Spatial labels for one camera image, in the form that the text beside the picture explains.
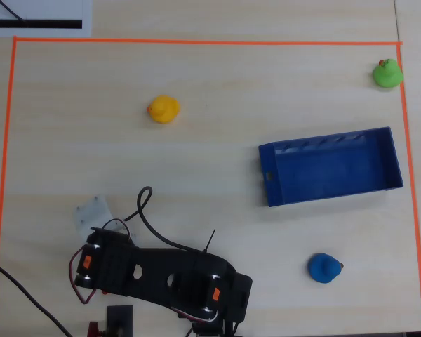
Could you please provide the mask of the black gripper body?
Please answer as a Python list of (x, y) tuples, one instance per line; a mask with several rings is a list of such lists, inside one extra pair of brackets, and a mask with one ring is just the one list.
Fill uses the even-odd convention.
[(132, 239), (128, 234), (107, 230), (104, 228), (92, 227), (93, 232), (90, 234), (90, 244), (105, 246), (109, 243), (132, 244)]

